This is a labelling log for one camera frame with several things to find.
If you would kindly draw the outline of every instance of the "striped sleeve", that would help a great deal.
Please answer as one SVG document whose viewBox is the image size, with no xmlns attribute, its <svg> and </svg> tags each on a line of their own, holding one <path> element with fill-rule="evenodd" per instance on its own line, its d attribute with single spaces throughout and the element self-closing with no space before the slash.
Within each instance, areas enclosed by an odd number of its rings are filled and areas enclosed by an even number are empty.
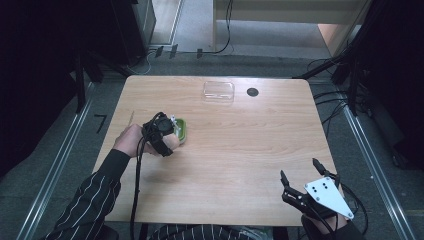
<svg viewBox="0 0 424 240">
<path fill-rule="evenodd" d="M 120 183 L 97 173 L 80 186 L 71 203 L 45 239 L 95 239 L 113 209 Z"/>
<path fill-rule="evenodd" d="M 130 157 L 112 150 L 97 173 L 85 179 L 54 230 L 42 239 L 95 239 L 121 189 L 119 179 Z"/>
</svg>

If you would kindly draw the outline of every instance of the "metal frame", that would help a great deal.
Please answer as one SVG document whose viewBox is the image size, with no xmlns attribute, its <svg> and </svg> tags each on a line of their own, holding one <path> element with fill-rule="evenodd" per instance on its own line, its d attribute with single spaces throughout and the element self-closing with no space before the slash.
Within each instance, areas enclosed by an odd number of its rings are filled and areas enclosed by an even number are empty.
<svg viewBox="0 0 424 240">
<path fill-rule="evenodd" d="M 361 123 L 358 117 L 353 116 L 352 112 L 344 108 L 344 114 L 347 121 L 352 129 L 353 134 L 358 142 L 359 148 L 364 155 L 365 162 L 374 178 L 374 182 L 377 186 L 378 191 L 386 205 L 387 211 L 392 218 L 393 225 L 399 234 L 401 239 L 412 240 L 417 239 L 415 234 L 406 218 L 405 212 L 400 205 L 397 197 L 395 196 L 392 187 L 390 186 L 386 175 L 384 174 L 377 156 L 362 129 Z"/>
<path fill-rule="evenodd" d="M 87 112 L 90 109 L 92 102 L 92 95 L 95 91 L 95 84 L 90 82 L 87 87 L 87 102 L 82 108 L 81 112 L 78 113 L 71 127 L 69 128 L 68 133 L 65 136 L 65 139 L 62 142 L 62 145 L 59 149 L 59 152 L 56 155 L 56 158 L 47 174 L 43 185 L 41 186 L 40 191 L 38 192 L 37 197 L 31 205 L 29 213 L 25 219 L 24 224 L 18 234 L 17 240 L 32 239 L 35 233 L 35 230 L 40 222 L 41 217 L 43 216 L 44 210 L 49 203 L 50 197 L 54 191 L 57 181 L 61 176 L 62 170 L 68 160 L 68 156 L 72 147 L 75 143 L 75 139 L 78 136 L 78 133 L 81 129 L 82 124 L 87 116 Z"/>
</svg>

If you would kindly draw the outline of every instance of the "transparent box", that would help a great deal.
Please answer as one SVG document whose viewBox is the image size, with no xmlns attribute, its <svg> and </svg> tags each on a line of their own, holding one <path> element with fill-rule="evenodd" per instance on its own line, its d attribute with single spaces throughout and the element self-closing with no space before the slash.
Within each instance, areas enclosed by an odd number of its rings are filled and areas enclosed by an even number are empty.
<svg viewBox="0 0 424 240">
<path fill-rule="evenodd" d="M 230 82 L 205 82 L 202 97 L 204 101 L 231 103 L 234 101 L 234 84 Z"/>
</svg>

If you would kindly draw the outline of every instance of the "person's arm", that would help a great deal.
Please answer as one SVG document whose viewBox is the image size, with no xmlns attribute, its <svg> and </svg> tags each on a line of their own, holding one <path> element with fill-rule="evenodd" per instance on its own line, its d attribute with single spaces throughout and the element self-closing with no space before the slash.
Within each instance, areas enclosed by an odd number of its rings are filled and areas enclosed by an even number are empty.
<svg viewBox="0 0 424 240">
<path fill-rule="evenodd" d="M 170 144 L 168 147 L 172 149 L 178 147 L 175 140 L 178 138 L 175 135 L 168 136 L 165 142 Z M 83 181 L 57 220 L 54 230 L 43 239 L 96 238 L 105 216 L 112 211 L 118 197 L 121 188 L 120 178 L 129 160 L 137 156 L 137 145 L 141 137 L 141 127 L 136 124 L 121 133 L 99 170 Z M 157 155 L 148 144 L 144 152 Z"/>
</svg>

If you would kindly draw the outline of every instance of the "gray floor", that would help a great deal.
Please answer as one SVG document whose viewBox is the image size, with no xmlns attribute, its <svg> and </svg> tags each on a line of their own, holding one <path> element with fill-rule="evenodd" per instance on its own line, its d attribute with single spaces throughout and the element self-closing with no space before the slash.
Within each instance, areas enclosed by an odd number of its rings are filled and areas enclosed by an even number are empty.
<svg viewBox="0 0 424 240">
<path fill-rule="evenodd" d="M 188 0 L 185 0 L 186 8 L 190 6 L 187 2 Z M 318 41 L 319 36 L 316 35 L 316 31 L 311 30 L 310 33 L 313 34 L 310 39 L 317 39 L 317 41 L 311 41 L 310 44 L 316 44 L 316 49 L 325 48 L 322 45 L 323 42 Z M 183 41 L 183 36 L 178 35 L 175 39 L 175 41 L 180 41 L 181 49 L 186 42 Z M 192 36 L 186 35 L 185 38 L 197 41 Z M 288 39 L 288 41 L 282 42 L 283 46 L 291 46 L 296 43 L 290 40 L 290 38 L 281 39 Z M 234 43 L 234 52 L 240 51 L 237 54 L 230 56 L 205 54 L 200 59 L 197 59 L 195 54 L 177 54 L 175 58 L 170 59 L 169 53 L 164 52 L 158 58 L 155 58 L 154 55 L 149 57 L 151 68 L 149 68 L 148 62 L 145 61 L 132 69 L 140 73 L 147 72 L 150 69 L 148 75 L 288 78 L 304 73 L 312 60 L 328 57 L 328 53 L 326 53 L 327 55 L 325 53 L 316 53 L 311 51 L 309 47 L 305 47 L 302 51 L 292 49 L 293 51 L 291 52 L 289 51 L 290 48 L 285 48 L 283 54 L 276 56 L 267 56 L 265 51 L 257 51 L 257 53 L 263 53 L 262 56 L 257 56 L 257 54 L 247 52 L 247 48 L 244 49 L 246 52 L 243 53 L 240 50 L 243 48 L 239 48 L 237 45 Z M 199 40 L 197 43 L 191 42 L 186 46 L 195 49 L 204 48 L 206 51 L 208 44 L 207 41 Z M 297 48 L 302 48 L 302 44 L 299 43 Z M 70 152 L 62 175 L 53 191 L 52 197 L 36 228 L 34 238 L 41 237 L 52 229 L 55 220 L 72 198 L 78 185 L 92 171 L 116 103 L 125 84 L 125 79 L 120 75 L 107 68 L 104 70 L 106 78 L 102 84 L 97 84 L 95 87 L 92 105 Z M 328 80 L 329 76 L 330 74 L 328 72 L 323 72 L 319 76 L 310 79 L 311 90 L 314 94 L 334 90 L 334 86 Z M 335 97 L 334 95 L 329 95 L 319 100 Z M 327 118 L 336 105 L 336 102 L 319 105 L 317 109 L 321 119 Z M 76 99 L 70 102 L 62 111 L 33 154 L 0 180 L 0 239 L 14 239 L 17 237 L 31 204 L 59 151 L 61 142 L 72 124 L 72 120 L 75 117 L 75 109 Z M 107 115 L 105 125 L 99 133 L 96 132 L 101 119 L 94 117 L 95 114 Z M 421 203 L 424 199 L 424 193 L 421 191 L 421 183 L 424 180 L 422 171 L 401 170 L 395 167 L 391 161 L 389 148 L 381 138 L 375 123 L 365 114 L 360 114 L 359 119 L 393 187 L 394 194 L 399 199 L 407 214 L 407 218 L 415 231 L 417 239 L 422 239 L 421 236 L 424 236 Z M 368 239 L 400 239 L 384 201 L 376 188 L 374 178 L 368 170 L 363 154 L 343 114 L 338 115 L 332 120 L 328 143 L 338 173 L 342 176 L 342 181 L 350 186 L 360 197 L 367 209 L 369 226 L 366 237 Z M 119 231 L 121 239 L 128 239 L 128 223 L 109 222 L 107 224 Z M 357 213 L 355 224 L 362 229 L 364 225 L 363 213 Z M 290 228 L 289 232 L 291 239 L 297 239 L 296 228 Z"/>
<path fill-rule="evenodd" d="M 217 21 L 216 49 L 213 49 L 213 1 L 183 0 L 173 44 L 178 51 L 221 50 L 227 40 L 227 25 Z M 224 54 L 282 58 L 330 57 L 317 24 L 231 21 L 231 45 Z"/>
</svg>

